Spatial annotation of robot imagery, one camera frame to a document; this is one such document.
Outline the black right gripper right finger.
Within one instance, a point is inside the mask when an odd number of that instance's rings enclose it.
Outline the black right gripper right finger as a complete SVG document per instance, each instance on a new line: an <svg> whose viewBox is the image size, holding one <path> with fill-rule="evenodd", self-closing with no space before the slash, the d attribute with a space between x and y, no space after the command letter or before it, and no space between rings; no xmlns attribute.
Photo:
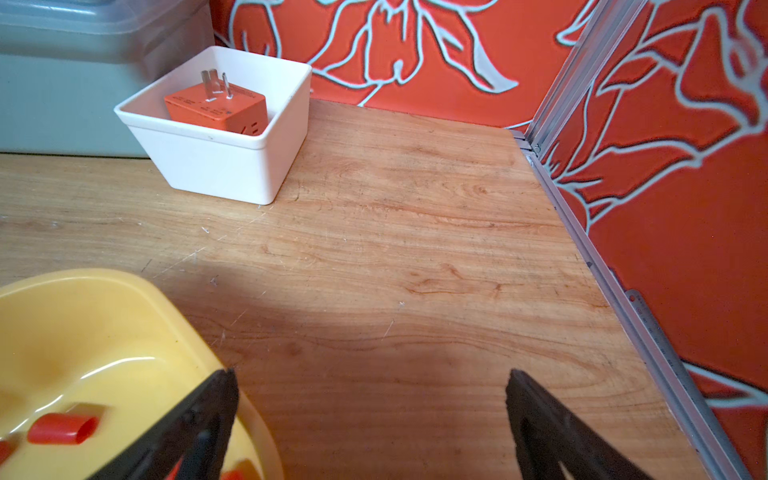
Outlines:
<svg viewBox="0 0 768 480"><path fill-rule="evenodd" d="M525 479L647 479L526 372L513 369L506 409Z"/></svg>

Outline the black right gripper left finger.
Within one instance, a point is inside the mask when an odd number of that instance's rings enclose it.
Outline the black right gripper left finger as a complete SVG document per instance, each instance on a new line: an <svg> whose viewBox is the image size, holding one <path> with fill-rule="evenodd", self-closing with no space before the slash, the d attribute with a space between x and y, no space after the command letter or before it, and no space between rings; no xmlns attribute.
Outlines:
<svg viewBox="0 0 768 480"><path fill-rule="evenodd" d="M91 477L217 479L238 404L235 371L217 370Z"/></svg>

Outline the yellow plastic storage box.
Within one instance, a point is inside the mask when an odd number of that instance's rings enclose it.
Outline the yellow plastic storage box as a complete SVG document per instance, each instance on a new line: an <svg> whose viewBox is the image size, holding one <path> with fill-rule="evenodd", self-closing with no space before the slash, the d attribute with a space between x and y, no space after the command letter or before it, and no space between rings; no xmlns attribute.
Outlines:
<svg viewBox="0 0 768 480"><path fill-rule="evenodd" d="M1 290L1 475L93 479L213 372L225 366L151 283L80 269ZM280 479L264 420L242 390L217 479ZM31 425L49 413L97 416L79 445L36 445Z"/></svg>

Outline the red screw protection sleeve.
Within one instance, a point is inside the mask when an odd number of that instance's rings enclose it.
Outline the red screw protection sleeve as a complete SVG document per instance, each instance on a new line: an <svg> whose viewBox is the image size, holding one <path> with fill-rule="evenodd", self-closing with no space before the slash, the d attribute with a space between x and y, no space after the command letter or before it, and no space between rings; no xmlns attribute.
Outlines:
<svg viewBox="0 0 768 480"><path fill-rule="evenodd" d="M36 445L79 445L89 439L98 426L97 416L49 413L31 425L26 438Z"/></svg>

